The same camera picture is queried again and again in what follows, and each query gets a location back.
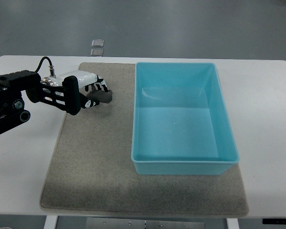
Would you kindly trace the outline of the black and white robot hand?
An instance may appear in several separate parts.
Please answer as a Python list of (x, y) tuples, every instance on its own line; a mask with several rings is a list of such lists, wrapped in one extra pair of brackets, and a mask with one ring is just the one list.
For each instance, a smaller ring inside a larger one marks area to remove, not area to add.
[(78, 81), (79, 89), (83, 88), (86, 92), (86, 94), (80, 93), (82, 108), (94, 107), (100, 104), (100, 103), (94, 103), (90, 99), (87, 98), (86, 95), (90, 91), (94, 91), (94, 90), (102, 90), (105, 92), (109, 91), (107, 84), (102, 77), (100, 77), (99, 75), (95, 73), (90, 73), (90, 72), (86, 72), (82, 70), (75, 70), (69, 73), (59, 75), (56, 77), (54, 84), (56, 86), (62, 86), (62, 82), (65, 80), (65, 78), (69, 76), (75, 76)]

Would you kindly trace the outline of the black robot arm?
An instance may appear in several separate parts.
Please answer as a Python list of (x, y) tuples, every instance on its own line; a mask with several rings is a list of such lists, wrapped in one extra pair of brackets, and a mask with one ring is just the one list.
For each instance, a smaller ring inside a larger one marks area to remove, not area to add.
[[(79, 73), (67, 74), (58, 84), (43, 80), (39, 70), (45, 60), (49, 63), (50, 78), (57, 80), (47, 56), (41, 58), (34, 71), (0, 71), (0, 135), (29, 121), (31, 114), (25, 109), (23, 93), (32, 103), (48, 104), (71, 115), (90, 105), (90, 100), (80, 93)], [(0, 58), (0, 67), (8, 64)]]

